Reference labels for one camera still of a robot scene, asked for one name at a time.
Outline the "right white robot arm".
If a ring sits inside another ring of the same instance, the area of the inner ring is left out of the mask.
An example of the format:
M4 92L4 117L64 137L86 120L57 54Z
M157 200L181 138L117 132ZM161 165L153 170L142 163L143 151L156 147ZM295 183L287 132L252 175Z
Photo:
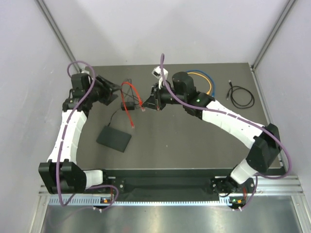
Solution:
M189 115L219 127L249 149L230 174L215 184L214 190L219 194L225 197L240 191L253 175L265 173L280 154L277 126L264 126L235 114L213 96L197 91L193 78L186 72L174 74L171 82L167 81L168 71L164 68L155 67L152 75L158 82L152 86L144 108L161 111L168 104L180 104Z

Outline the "black network switch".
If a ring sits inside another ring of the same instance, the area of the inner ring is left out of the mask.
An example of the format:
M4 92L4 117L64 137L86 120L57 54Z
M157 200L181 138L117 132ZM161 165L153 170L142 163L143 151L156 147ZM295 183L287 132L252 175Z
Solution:
M104 126L96 142L119 152L125 152L131 138L131 134L114 129L110 126Z

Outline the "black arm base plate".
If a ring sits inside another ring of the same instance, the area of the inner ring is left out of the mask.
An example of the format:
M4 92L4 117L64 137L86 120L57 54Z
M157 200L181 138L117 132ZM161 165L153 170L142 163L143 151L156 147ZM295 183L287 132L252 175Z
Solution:
M143 190L194 190L199 189L207 194L245 194L252 193L255 184L249 178L243 184L237 184L230 178L216 177L109 177L104 184L111 184L120 193L130 193L135 189Z

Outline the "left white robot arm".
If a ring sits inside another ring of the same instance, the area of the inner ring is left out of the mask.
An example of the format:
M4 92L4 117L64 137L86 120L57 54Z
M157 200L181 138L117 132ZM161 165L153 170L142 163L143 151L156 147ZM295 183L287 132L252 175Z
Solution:
M40 163L38 172L50 194L83 193L92 186L103 193L110 188L110 180L101 169L79 168L76 154L93 103L109 105L121 87L100 75L93 80L87 73L72 75L71 85L69 97L62 104L62 122L55 145L47 161Z

